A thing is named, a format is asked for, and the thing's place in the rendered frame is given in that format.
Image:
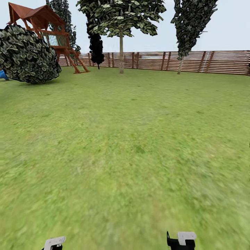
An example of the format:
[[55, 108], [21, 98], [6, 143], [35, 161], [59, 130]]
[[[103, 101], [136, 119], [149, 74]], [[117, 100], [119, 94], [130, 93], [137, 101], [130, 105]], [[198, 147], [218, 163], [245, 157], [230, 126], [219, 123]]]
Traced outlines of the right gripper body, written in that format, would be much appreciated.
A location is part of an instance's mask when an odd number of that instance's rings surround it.
[[194, 244], [192, 240], [186, 240], [186, 245], [180, 245], [178, 240], [169, 240], [171, 250], [194, 250]]

